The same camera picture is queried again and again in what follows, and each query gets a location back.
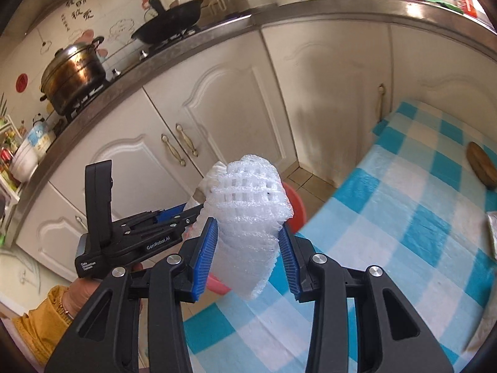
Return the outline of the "person's left hand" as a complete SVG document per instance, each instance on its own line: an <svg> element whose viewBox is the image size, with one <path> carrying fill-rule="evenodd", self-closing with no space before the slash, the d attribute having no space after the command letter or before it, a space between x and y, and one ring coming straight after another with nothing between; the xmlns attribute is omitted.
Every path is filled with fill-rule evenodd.
<svg viewBox="0 0 497 373"><path fill-rule="evenodd" d="M100 279L75 279L62 295L62 307L66 314L74 319L100 284Z"/></svg>

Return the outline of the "yellow sleeved left forearm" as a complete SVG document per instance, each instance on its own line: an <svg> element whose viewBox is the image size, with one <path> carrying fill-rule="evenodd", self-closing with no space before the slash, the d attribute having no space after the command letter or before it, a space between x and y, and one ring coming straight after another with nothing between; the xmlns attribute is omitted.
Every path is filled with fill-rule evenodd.
<svg viewBox="0 0 497 373"><path fill-rule="evenodd" d="M57 344L72 324L72 315L63 304L68 287L57 285L37 308L9 321L8 329L16 344L39 371L44 368Z"/></svg>

